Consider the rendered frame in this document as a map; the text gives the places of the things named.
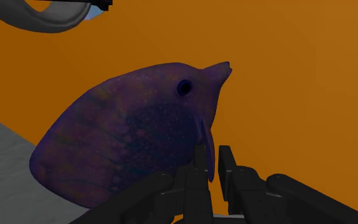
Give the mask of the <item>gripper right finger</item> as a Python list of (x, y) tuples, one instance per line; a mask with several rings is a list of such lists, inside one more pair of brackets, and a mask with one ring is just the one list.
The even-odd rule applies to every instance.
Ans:
[(219, 147), (218, 173), (229, 214), (245, 224), (358, 224), (358, 211), (285, 174), (263, 180), (237, 165), (229, 146)]

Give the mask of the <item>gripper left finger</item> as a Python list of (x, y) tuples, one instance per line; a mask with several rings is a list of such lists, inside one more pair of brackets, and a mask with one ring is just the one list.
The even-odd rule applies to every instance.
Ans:
[(117, 196), (89, 210), (69, 224), (213, 224), (205, 146), (195, 147), (194, 164), (176, 175), (150, 174)]

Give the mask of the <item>purple fish figure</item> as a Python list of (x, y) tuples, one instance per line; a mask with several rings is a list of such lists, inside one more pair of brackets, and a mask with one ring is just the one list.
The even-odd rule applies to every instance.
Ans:
[(173, 62), (110, 78), (76, 99), (35, 147), (29, 170), (65, 200), (93, 208), (157, 171), (175, 174), (202, 145), (214, 179), (211, 127), (228, 62)]

